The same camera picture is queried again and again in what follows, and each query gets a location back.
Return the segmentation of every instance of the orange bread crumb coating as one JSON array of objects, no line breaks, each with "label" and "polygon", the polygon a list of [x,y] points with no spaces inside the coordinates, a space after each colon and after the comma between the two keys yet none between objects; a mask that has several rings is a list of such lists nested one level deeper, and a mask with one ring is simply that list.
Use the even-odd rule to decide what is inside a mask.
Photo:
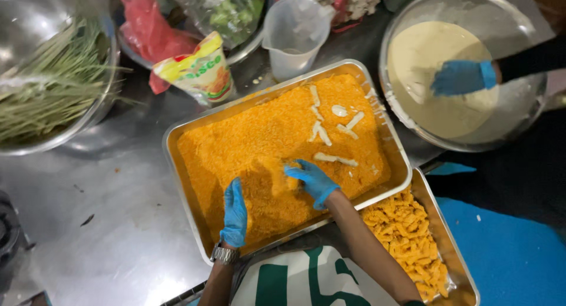
[{"label": "orange bread crumb coating", "polygon": [[[311,85],[316,86],[320,97],[318,110],[331,146],[319,136],[308,142],[316,122],[308,85],[223,121],[189,130],[180,137],[178,148],[215,241],[223,229],[223,191],[237,176],[242,181],[248,214],[247,244],[321,215],[312,208],[314,200],[299,189],[299,183],[285,176],[284,164],[294,159],[315,163],[349,198],[389,179],[372,107],[356,80],[351,75],[338,75]],[[348,109],[346,117],[332,113],[331,107],[336,104]],[[350,106],[365,114],[353,128],[358,140],[336,128],[337,124],[346,125],[356,114]],[[314,161],[312,157],[317,152],[354,159],[358,166]]]},{"label": "orange bread crumb coating", "polygon": [[437,294],[448,297],[448,269],[428,230],[425,209],[414,200],[410,190],[409,186],[364,208],[361,217],[415,282],[423,300],[432,301]]}]

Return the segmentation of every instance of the bowl of batter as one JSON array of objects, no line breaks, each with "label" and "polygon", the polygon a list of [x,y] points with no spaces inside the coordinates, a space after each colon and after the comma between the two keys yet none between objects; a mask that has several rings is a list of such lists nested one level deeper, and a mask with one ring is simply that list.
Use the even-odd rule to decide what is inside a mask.
[{"label": "bowl of batter", "polygon": [[443,97],[430,90],[434,74],[448,60],[495,60],[537,40],[530,20],[505,0],[414,0],[386,30],[381,87],[397,117],[428,142],[455,151],[495,149],[541,114],[546,74]]}]

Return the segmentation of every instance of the black sleeve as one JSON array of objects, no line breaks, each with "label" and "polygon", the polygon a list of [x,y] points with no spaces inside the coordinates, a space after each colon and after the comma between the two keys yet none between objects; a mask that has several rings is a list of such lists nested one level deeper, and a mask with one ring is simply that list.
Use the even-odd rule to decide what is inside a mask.
[{"label": "black sleeve", "polygon": [[426,306],[426,305],[420,300],[412,300],[410,302],[406,302],[405,305],[403,306]]},{"label": "black sleeve", "polygon": [[503,83],[544,71],[566,68],[566,35],[556,36],[497,62]]}]

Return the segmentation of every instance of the plastic bag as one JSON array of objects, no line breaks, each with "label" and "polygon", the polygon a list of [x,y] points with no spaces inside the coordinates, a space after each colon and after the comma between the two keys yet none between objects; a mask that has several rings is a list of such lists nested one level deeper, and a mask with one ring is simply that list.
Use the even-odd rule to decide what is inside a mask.
[{"label": "plastic bag", "polygon": [[175,0],[203,35],[217,31],[233,49],[257,29],[265,0]]},{"label": "plastic bag", "polygon": [[196,91],[212,102],[223,101],[235,91],[217,32],[200,42],[194,53],[168,58],[153,65],[153,71],[187,93]]},{"label": "plastic bag", "polygon": [[[194,52],[198,41],[169,26],[156,0],[122,0],[126,22],[120,27],[130,48],[152,64]],[[153,73],[149,85],[154,93],[169,88]]]}]

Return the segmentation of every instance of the seasoning packet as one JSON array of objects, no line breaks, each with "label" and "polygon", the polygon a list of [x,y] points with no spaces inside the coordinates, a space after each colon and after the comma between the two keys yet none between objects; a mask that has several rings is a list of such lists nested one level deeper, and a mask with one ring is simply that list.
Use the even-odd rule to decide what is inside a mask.
[{"label": "seasoning packet", "polygon": [[223,101],[235,92],[222,38],[216,31],[202,40],[193,54],[161,61],[153,65],[153,72],[188,93],[202,93],[212,102]]}]

